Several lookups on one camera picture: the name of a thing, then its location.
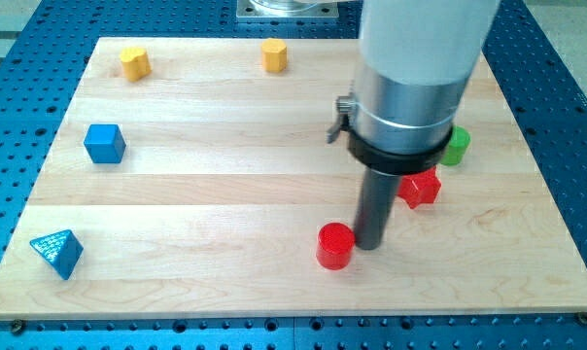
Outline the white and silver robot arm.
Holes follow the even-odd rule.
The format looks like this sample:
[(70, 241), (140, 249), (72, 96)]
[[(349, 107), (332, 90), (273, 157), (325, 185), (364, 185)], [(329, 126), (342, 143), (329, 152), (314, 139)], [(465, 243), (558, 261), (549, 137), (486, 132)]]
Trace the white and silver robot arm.
[(388, 175), (439, 163), (500, 0), (364, 0), (360, 60), (335, 102), (332, 143)]

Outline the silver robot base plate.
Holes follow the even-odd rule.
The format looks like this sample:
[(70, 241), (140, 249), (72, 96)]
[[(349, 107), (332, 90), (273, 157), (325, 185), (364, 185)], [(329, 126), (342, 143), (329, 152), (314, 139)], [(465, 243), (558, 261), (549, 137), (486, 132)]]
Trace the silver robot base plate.
[(338, 18), (336, 1), (238, 0), (238, 19)]

